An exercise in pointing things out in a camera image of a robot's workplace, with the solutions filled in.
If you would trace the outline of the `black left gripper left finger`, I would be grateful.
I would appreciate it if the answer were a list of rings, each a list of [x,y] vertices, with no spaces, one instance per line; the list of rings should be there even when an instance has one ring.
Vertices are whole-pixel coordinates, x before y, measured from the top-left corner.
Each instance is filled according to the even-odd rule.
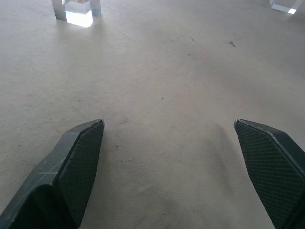
[[[0,215],[2,229],[77,229],[95,181],[104,122],[78,125],[39,162]]]

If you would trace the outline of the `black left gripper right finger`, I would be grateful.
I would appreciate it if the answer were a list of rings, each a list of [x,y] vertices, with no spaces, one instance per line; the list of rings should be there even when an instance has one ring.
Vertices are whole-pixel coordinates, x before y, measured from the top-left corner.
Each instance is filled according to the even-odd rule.
[[[236,119],[248,176],[276,229],[305,227],[305,153],[285,132]]]

